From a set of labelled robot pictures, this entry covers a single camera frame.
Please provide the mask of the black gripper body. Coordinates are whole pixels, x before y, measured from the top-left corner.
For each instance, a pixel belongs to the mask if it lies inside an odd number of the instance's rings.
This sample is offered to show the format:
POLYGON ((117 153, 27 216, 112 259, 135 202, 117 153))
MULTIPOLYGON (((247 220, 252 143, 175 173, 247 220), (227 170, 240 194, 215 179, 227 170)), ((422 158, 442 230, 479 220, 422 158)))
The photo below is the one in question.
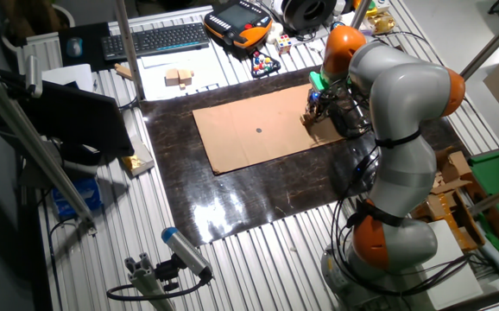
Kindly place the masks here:
POLYGON ((332 102, 332 95, 326 91, 318 92, 310 89, 307 97, 306 110, 309 105, 316 105, 316 111, 326 111, 332 102))

